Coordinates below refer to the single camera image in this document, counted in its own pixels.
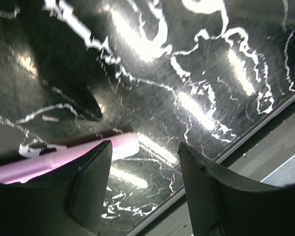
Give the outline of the pink highlighter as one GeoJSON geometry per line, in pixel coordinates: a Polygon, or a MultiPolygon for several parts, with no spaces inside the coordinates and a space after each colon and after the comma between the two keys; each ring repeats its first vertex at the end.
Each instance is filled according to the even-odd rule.
{"type": "Polygon", "coordinates": [[[139,152],[137,134],[123,133],[1,166],[0,183],[25,183],[81,157],[103,141],[108,140],[112,143],[113,161],[130,157],[139,152]]]}

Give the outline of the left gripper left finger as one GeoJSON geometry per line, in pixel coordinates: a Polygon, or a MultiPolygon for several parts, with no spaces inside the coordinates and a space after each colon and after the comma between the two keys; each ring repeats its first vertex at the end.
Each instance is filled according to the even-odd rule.
{"type": "Polygon", "coordinates": [[[112,143],[26,183],[0,183],[0,236],[96,236],[112,143]]]}

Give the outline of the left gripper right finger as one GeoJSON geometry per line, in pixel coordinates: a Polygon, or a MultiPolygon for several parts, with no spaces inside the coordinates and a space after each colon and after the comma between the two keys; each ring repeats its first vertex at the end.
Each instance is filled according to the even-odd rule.
{"type": "Polygon", "coordinates": [[[178,155],[194,235],[295,236],[295,183],[249,179],[186,143],[178,155]]]}

